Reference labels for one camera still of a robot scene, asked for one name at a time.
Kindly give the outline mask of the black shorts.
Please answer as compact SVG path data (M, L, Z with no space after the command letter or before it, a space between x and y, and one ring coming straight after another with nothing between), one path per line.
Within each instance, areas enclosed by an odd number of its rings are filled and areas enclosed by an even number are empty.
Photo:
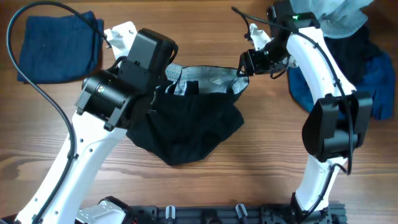
M249 85L230 67L171 64L143 120L126 136L169 166L208 156L244 123L235 102Z

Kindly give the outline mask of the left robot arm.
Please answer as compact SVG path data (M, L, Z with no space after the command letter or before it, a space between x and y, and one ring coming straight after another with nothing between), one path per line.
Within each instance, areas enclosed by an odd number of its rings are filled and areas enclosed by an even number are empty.
M40 187L15 223L74 223L104 160L145 116L178 52L174 40L141 29L126 55L84 79L67 119L68 136Z

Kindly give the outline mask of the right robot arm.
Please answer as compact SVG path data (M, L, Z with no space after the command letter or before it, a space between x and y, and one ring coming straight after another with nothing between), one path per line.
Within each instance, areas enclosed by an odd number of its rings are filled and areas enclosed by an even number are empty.
M330 203L339 172L350 175L354 150L363 144L373 105L369 93L359 92L337 66L328 50L320 23L312 12L296 13L289 1L276 1L267 10L266 35L258 18L243 14L246 39L254 47L241 54L237 76L269 74L280 77L289 67L301 69L313 99L302 128L308 152L304 176L288 204L267 204L254 216L236 206L242 223L346 223L343 204Z

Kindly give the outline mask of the light blue denim garment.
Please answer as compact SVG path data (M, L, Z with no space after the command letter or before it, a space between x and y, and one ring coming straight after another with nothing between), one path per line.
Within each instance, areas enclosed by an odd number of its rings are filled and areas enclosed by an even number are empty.
M373 0L290 0L294 13L312 12L323 36L342 39L353 35L368 20L361 11Z

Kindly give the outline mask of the blue crumpled garment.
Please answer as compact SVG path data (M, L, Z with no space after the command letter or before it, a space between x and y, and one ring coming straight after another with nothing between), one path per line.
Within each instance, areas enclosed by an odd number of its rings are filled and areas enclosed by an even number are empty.
M299 68L287 70L289 91L293 100L306 112L313 109L313 98ZM373 99L371 116L374 119L389 119L394 113L396 75L392 60L387 53L372 58L366 63L363 79L355 84L358 91L368 91Z

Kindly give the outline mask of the folded navy blue shorts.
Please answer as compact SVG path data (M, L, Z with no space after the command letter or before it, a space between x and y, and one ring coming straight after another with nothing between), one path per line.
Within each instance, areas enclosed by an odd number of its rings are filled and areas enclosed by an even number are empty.
M19 67L35 84L79 80L99 64L103 40L77 16L30 16Z

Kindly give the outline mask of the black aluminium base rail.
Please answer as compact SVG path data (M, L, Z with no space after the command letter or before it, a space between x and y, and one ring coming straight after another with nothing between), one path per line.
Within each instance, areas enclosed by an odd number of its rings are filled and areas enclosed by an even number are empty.
M257 207L243 204L228 207L132 206L133 223L296 223L289 205L267 204Z

